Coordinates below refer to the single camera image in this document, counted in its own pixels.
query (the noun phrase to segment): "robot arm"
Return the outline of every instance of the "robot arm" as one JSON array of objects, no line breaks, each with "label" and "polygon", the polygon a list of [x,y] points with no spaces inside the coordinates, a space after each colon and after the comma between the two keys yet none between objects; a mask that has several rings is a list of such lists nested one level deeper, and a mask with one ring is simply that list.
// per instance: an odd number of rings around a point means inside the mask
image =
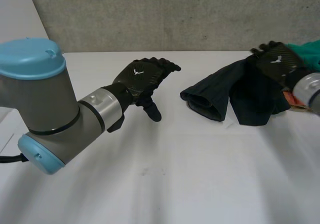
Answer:
[{"label": "robot arm", "polygon": [[129,105],[143,106],[151,119],[160,121],[151,96],[173,71],[180,67],[165,59],[136,60],[113,84],[77,101],[56,43],[10,41],[0,45],[0,106],[17,109],[29,129],[18,141],[22,154],[54,174],[104,131],[118,130]]},{"label": "robot arm", "polygon": [[261,44],[261,50],[251,49],[255,65],[263,74],[279,84],[279,90],[289,88],[295,97],[320,113],[320,73],[305,66],[303,60],[281,42]]},{"label": "robot arm", "polygon": [[320,114],[320,73],[296,70],[288,78],[293,95]]}]

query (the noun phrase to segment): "light blue cap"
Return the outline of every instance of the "light blue cap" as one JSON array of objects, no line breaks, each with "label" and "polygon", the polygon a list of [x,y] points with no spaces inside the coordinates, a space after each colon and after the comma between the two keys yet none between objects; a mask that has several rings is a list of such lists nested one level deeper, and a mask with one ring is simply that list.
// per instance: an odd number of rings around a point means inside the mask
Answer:
[{"label": "light blue cap", "polygon": [[56,155],[28,135],[22,135],[18,141],[18,148],[30,162],[46,174],[55,174],[66,166]]},{"label": "light blue cap", "polygon": [[59,46],[45,38],[25,38],[0,44],[0,75],[18,80],[54,77],[66,68]]}]

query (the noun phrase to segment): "green cloth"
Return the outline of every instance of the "green cloth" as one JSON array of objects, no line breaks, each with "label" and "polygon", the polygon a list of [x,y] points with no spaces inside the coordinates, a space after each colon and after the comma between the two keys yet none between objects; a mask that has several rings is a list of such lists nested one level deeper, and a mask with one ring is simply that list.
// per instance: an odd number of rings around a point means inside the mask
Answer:
[{"label": "green cloth", "polygon": [[308,69],[320,72],[320,40],[303,45],[289,43],[287,46],[302,58]]}]

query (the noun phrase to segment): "black cloth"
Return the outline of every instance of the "black cloth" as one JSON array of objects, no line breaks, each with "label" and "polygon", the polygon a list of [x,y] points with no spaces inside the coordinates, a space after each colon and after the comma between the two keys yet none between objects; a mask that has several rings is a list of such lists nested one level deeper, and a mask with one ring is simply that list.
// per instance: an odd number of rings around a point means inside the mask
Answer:
[{"label": "black cloth", "polygon": [[180,93],[188,106],[215,121],[226,118],[228,100],[241,125],[263,126],[272,114],[290,108],[282,87],[264,76],[250,56],[236,61]]}]

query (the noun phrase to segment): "white tabletop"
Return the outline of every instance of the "white tabletop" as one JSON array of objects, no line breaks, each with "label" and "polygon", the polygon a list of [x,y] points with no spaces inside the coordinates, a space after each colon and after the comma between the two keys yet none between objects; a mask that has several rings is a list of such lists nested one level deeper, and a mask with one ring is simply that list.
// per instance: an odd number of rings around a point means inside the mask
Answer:
[{"label": "white tabletop", "polygon": [[[131,106],[120,130],[104,133],[52,176],[31,163],[1,164],[0,223],[318,224],[318,116],[286,111],[249,127],[238,124],[231,106],[225,121],[215,122],[180,99],[182,90],[247,55],[66,53],[78,99],[109,85],[135,59],[164,57],[182,71],[154,93],[161,122]],[[0,128],[11,129],[0,130],[8,142],[1,155],[17,155],[26,127],[17,111],[4,121],[10,125]]]}]

